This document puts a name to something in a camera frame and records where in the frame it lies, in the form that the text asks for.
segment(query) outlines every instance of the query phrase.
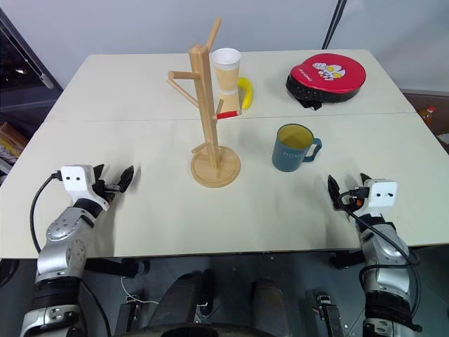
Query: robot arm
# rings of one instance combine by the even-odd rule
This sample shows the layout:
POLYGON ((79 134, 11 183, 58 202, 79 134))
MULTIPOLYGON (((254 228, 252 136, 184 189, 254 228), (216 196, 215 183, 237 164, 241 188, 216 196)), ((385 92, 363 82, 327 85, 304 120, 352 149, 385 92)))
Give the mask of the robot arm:
POLYGON ((37 259, 32 310, 24 317, 20 337, 85 336, 76 327, 80 317, 78 293, 93 228, 98 216, 109 209, 115 192, 125 192, 134 174, 131 166, 117 185, 106 185, 100 180, 103 167, 64 166, 58 173, 74 205, 46 231, 46 245, 37 259))
POLYGON ((384 219, 394 204, 397 183, 371 179, 361 174, 363 187, 340 194, 337 182, 329 176, 328 190, 336 210, 344 210, 353 220, 361 240, 366 266, 360 282, 366 295, 363 335, 415 336, 422 328, 413 324, 410 309, 408 268, 417 265, 393 223, 384 219), (343 197, 349 202, 343 204, 343 197))

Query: mug handle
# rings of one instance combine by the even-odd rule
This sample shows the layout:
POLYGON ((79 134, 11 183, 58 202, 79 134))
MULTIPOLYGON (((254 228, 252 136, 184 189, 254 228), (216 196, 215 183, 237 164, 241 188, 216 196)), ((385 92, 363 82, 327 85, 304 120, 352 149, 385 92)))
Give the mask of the mug handle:
POLYGON ((315 138, 314 141, 312 142, 312 144, 315 144, 315 148, 314 148, 314 152, 311 154, 311 156, 305 157, 304 161, 306 163, 309 163, 313 160, 315 160, 315 156, 316 154, 319 152, 319 150, 321 150, 321 148, 323 147, 323 143, 321 142, 320 138, 315 138))

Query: round wooden base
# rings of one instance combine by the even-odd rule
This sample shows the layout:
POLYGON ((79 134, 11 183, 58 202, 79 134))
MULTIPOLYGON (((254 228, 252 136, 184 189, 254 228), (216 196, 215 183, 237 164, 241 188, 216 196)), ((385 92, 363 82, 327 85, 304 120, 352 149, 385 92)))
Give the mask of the round wooden base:
POLYGON ((223 187, 234 181, 240 172, 240 158, 225 146, 218 147, 220 165, 218 168, 209 166, 206 147, 203 147, 192 158, 190 169, 195 180, 206 187, 223 187))

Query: floor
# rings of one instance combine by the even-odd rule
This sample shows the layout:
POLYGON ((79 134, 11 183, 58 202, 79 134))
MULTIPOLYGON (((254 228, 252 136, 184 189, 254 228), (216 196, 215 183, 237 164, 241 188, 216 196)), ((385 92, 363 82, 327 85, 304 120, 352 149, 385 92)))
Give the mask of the floor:
MULTIPOLYGON (((422 259, 419 268, 422 299, 415 323, 424 327, 420 336, 442 336, 442 331, 449 331, 449 246, 425 248, 418 253, 422 259)), ((324 323, 316 319, 312 304, 306 299, 306 293, 313 289, 326 290, 338 305, 346 336, 362 336, 365 298, 358 283, 361 266, 335 270, 328 263, 329 256, 313 252, 153 258, 147 275, 123 282, 130 292, 143 290, 146 300, 160 300, 179 276, 212 268, 217 275, 217 298, 213 313, 202 322, 248 325, 251 284, 260 277, 271 277, 286 296, 294 336, 326 336, 324 323)), ((0 289, 0 336, 18 335, 32 296, 34 273, 35 260, 23 260, 14 278, 0 289), (6 309, 6 303, 12 300, 14 310, 6 309)), ((119 306, 125 301, 120 278, 86 271, 84 279, 99 298, 114 332, 119 306)), ((106 336, 98 311, 83 290, 80 302, 89 336, 106 336)), ((148 323, 155 306, 152 303, 142 306, 140 326, 148 323)))

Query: black cable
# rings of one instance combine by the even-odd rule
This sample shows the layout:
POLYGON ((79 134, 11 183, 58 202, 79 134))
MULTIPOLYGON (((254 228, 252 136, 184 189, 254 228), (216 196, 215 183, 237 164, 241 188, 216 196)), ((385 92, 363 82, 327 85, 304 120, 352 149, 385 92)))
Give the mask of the black cable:
POLYGON ((101 317, 103 318, 103 322, 105 323, 107 337, 111 337, 111 328, 109 326, 109 321, 107 320, 106 313, 103 310, 100 301, 98 300, 97 296, 95 296, 94 293, 89 289, 88 285, 85 283, 84 280, 81 280, 81 284, 84 286, 84 289, 88 292, 88 294, 91 295, 95 304, 97 305, 98 311, 100 311, 101 317))
POLYGON ((57 178, 55 175, 56 173, 52 174, 45 180, 42 184, 42 186, 37 190, 36 195, 34 195, 33 202, 31 203, 31 209, 29 210, 29 230, 31 232, 31 238, 33 239, 34 247, 36 247, 37 253, 41 252, 41 247, 39 246, 39 243, 36 238, 36 230, 34 228, 34 209, 36 208, 37 199, 39 198, 39 195, 41 195, 43 189, 48 185, 52 179, 57 178))
POLYGON ((408 268, 412 270, 412 273, 415 277, 415 281, 416 281, 416 292, 415 292, 415 300, 413 303, 413 307, 412 307, 412 316, 415 316, 415 313, 417 312, 418 306, 420 304, 420 299, 421 299, 421 289, 420 289, 420 278, 416 272, 416 270, 414 269, 414 267, 416 267, 417 265, 420 264, 420 259, 418 258, 418 256, 415 254, 415 252, 413 251, 409 251, 410 256, 413 257, 414 260, 410 259, 410 256, 408 256, 405 251, 399 247, 399 245, 394 242, 393 240, 391 240, 388 236, 386 236, 384 233, 380 232, 377 228, 373 227, 371 224, 367 223, 366 221, 364 221, 362 218, 359 218, 358 216, 356 216, 353 212, 351 212, 349 209, 347 209, 346 205, 343 204, 342 199, 346 196, 351 196, 351 191, 342 193, 338 199, 337 199, 337 203, 343 208, 343 210, 348 213, 348 215, 350 215, 352 218, 354 218, 356 221, 360 222, 362 225, 365 225, 369 230, 371 230, 372 232, 374 232, 375 234, 379 235, 381 238, 383 238, 386 242, 388 242, 389 244, 391 244, 402 256, 403 258, 407 261, 406 264, 404 265, 367 265, 365 267, 363 267, 361 269, 361 271, 358 274, 358 280, 360 281, 360 285, 362 286, 362 289, 364 289, 364 280, 363 280, 363 276, 365 275, 365 273, 369 270, 372 269, 403 269, 403 268, 408 268))
POLYGON ((323 42, 323 46, 321 49, 327 49, 330 43, 330 40, 332 39, 332 36, 334 35, 335 29, 338 26, 338 23, 340 22, 340 19, 343 15, 344 7, 346 6, 347 0, 338 0, 337 5, 334 10, 334 14, 332 16, 332 20, 330 21, 328 32, 326 34, 326 37, 323 42))

